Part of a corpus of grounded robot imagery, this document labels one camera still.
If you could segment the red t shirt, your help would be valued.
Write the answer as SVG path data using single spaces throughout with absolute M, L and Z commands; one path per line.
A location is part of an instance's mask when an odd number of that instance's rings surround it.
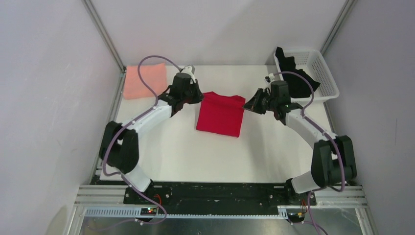
M 204 93 L 196 130 L 224 136 L 240 136 L 246 99 L 239 96 L 224 96 L 215 92 Z

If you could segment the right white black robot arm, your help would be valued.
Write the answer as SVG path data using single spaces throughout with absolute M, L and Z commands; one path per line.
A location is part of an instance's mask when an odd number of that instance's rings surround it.
M 310 170 L 287 180 L 289 188 L 284 191 L 284 198 L 288 203 L 297 204 L 305 192 L 333 188 L 335 184 L 340 184 L 337 190 L 342 191 L 346 181 L 356 178 L 351 138 L 338 136 L 318 125 L 305 113 L 304 107 L 291 101 L 285 81 L 273 81 L 269 88 L 259 88 L 243 108 L 257 114 L 273 112 L 276 120 L 299 134 L 313 151 Z

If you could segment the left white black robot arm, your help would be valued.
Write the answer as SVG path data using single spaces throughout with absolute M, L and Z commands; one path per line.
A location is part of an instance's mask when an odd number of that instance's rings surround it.
M 185 104 L 200 103 L 204 96 L 191 67 L 175 74 L 173 82 L 160 94 L 155 104 L 137 117 L 124 123 L 110 121 L 100 147 L 102 174 L 119 175 L 136 189 L 136 198 L 143 204 L 154 199 L 152 180 L 139 165 L 139 139 L 163 121 L 173 117 Z

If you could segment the black t shirt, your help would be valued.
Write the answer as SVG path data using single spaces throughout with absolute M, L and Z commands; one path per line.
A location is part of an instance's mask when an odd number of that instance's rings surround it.
M 297 69 L 294 56 L 287 57 L 281 47 L 276 48 L 275 56 L 281 71 L 290 71 L 304 77 L 315 92 L 320 86 L 320 82 L 315 81 L 303 69 Z M 283 79 L 288 83 L 291 98 L 307 98 L 312 92 L 307 83 L 294 74 L 283 74 Z

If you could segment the white plastic basket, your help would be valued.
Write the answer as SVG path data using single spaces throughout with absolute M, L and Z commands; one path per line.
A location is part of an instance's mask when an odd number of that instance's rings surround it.
M 283 50 L 285 57 L 293 57 L 296 69 L 303 70 L 320 85 L 314 92 L 313 102 L 324 103 L 339 96 L 339 89 L 327 66 L 323 56 L 318 50 L 309 48 L 295 48 Z

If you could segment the right controller board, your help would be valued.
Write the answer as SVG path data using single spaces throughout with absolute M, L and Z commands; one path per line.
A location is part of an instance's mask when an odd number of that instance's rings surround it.
M 308 211 L 301 211 L 301 212 L 288 212 L 287 213 L 287 221 L 291 224 L 303 224 L 305 220 L 305 216 Z

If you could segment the controller board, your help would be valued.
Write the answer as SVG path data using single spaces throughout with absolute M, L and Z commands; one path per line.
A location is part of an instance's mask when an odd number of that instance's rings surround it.
M 158 208 L 144 207 L 140 209 L 140 216 L 156 216 L 158 214 Z
M 287 221 L 291 224 L 303 224 L 305 220 L 305 216 L 308 211 L 301 211 L 301 212 L 288 212 L 287 213 Z

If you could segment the left controller board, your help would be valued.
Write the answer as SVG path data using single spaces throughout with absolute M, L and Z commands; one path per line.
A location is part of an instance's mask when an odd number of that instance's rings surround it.
M 158 208 L 144 207 L 140 209 L 140 216 L 156 216 L 158 214 Z

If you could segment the left aluminium frame post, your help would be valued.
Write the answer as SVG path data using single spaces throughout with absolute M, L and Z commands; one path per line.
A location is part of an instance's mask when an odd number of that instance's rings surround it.
M 106 46 L 107 50 L 109 51 L 111 57 L 113 58 L 113 60 L 115 61 L 117 67 L 119 68 L 119 70 L 121 72 L 125 71 L 125 65 L 122 62 L 122 59 L 93 3 L 92 0 L 81 0 L 81 2 L 83 3 L 86 12 L 88 13 L 88 15 L 90 16 L 90 19 L 92 21 L 92 23 L 94 24 L 98 34 L 100 35 L 100 37 L 103 40 L 104 45 Z

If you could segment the aluminium frame post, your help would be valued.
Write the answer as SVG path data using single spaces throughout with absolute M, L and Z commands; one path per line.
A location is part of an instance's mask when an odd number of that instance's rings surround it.
M 333 23 L 323 45 L 320 48 L 321 54 L 324 56 L 327 51 L 329 50 L 331 44 L 333 43 L 334 39 L 336 38 L 338 32 L 342 28 L 343 24 L 346 22 L 348 16 L 352 12 L 357 0 L 346 0 L 335 20 Z
M 119 68 L 119 70 L 121 72 L 125 71 L 125 65 L 122 62 L 122 59 L 93 3 L 92 0 L 81 0 L 81 2 L 83 3 L 86 12 L 88 13 L 88 15 L 90 16 L 90 19 L 92 21 L 92 23 L 94 24 L 98 34 L 100 35 L 100 37 L 103 40 L 104 45 L 106 46 L 107 50 L 109 51 L 111 57 L 113 58 L 113 60 L 115 61 L 117 67 Z

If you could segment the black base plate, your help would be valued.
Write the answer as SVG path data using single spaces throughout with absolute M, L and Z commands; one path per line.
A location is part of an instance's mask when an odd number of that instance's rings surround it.
M 154 181 L 140 196 L 132 188 L 125 205 L 149 205 L 153 199 L 169 215 L 280 215 L 279 206 L 303 206 L 307 193 L 297 194 L 287 183 L 197 183 Z

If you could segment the right aluminium frame post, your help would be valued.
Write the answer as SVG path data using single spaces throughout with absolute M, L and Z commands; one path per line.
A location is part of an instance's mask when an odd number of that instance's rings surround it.
M 336 38 L 338 32 L 342 28 L 343 24 L 346 22 L 348 16 L 352 12 L 357 0 L 346 0 L 335 20 L 333 23 L 323 45 L 320 48 L 321 54 L 324 56 L 327 51 L 329 50 L 331 44 L 333 43 L 334 39 Z

